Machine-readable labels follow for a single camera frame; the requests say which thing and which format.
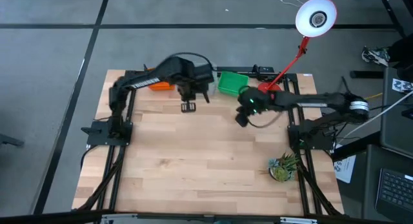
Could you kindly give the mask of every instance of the green container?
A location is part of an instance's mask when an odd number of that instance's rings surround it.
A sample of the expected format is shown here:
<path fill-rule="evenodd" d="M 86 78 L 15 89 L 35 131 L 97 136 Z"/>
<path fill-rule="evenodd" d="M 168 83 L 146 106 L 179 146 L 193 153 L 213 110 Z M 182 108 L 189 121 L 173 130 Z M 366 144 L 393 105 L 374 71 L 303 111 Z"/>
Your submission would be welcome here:
<path fill-rule="evenodd" d="M 222 72 L 218 83 L 218 90 L 224 94 L 237 97 L 242 86 L 248 85 L 248 76 L 233 72 Z"/>

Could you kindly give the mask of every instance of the succulent plant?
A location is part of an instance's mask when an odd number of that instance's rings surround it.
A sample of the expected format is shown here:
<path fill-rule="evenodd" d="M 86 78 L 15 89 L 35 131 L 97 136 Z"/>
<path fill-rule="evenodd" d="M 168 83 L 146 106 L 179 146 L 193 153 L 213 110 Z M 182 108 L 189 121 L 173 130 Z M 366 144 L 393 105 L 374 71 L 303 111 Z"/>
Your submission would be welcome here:
<path fill-rule="evenodd" d="M 271 177 L 277 181 L 293 180 L 298 161 L 295 154 L 286 155 L 284 153 L 280 158 L 268 161 L 268 171 Z"/>

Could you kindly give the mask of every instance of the sneaker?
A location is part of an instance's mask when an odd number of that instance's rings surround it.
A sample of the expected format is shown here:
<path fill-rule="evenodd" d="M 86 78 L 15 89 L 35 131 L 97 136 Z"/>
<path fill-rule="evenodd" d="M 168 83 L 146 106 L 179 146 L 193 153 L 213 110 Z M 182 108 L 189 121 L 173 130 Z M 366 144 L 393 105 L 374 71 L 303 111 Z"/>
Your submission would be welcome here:
<path fill-rule="evenodd" d="M 388 56 L 387 49 L 388 48 L 377 48 L 372 50 L 365 46 L 361 53 L 361 58 L 367 63 L 377 63 L 379 65 L 388 66 L 390 56 Z"/>

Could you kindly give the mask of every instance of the lamp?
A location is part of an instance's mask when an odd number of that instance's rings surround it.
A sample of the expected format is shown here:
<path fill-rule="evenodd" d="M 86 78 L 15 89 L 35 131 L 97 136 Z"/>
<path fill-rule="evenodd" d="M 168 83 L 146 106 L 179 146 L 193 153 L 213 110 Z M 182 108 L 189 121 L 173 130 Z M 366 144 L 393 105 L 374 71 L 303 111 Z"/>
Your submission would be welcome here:
<path fill-rule="evenodd" d="M 261 83 L 258 86 L 263 92 L 281 90 L 276 82 L 290 67 L 305 54 L 310 37 L 323 35 L 334 25 L 337 17 L 336 6 L 331 0 L 309 0 L 300 7 L 296 15 L 296 28 L 304 35 L 294 60 L 271 83 Z"/>

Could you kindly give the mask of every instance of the gray floor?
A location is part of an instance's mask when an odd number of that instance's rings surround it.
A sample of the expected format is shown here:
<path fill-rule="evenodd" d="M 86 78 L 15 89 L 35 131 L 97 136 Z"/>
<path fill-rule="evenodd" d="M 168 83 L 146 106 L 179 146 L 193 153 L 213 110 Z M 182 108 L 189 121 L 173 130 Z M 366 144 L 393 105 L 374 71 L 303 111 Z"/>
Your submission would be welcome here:
<path fill-rule="evenodd" d="M 333 1 L 339 24 L 391 23 L 380 0 Z M 0 23 L 94 23 L 101 2 L 0 0 Z M 389 2 L 411 32 L 412 18 L 404 4 Z M 103 23 L 293 24 L 297 10 L 276 0 L 109 0 Z M 91 32 L 0 30 L 0 133 L 26 142 L 23 148 L 0 147 L 0 216 L 31 212 Z M 360 59 L 362 47 L 387 46 L 399 38 L 394 31 L 331 30 L 310 41 L 308 53 L 291 72 L 314 74 L 318 92 L 340 89 L 343 75 L 357 94 L 377 94 L 381 80 L 351 80 L 348 71 L 381 70 Z M 300 41 L 296 30 L 100 30 L 45 212 L 70 210 L 87 137 L 80 128 L 92 121 L 108 69 L 139 70 L 143 63 L 156 65 L 171 53 L 193 51 L 217 65 L 259 64 L 281 70 L 295 56 Z M 372 106 L 380 102 L 374 100 Z M 356 135 L 378 128 L 379 123 L 372 123 Z M 342 196 L 346 213 L 359 216 L 359 201 Z"/>

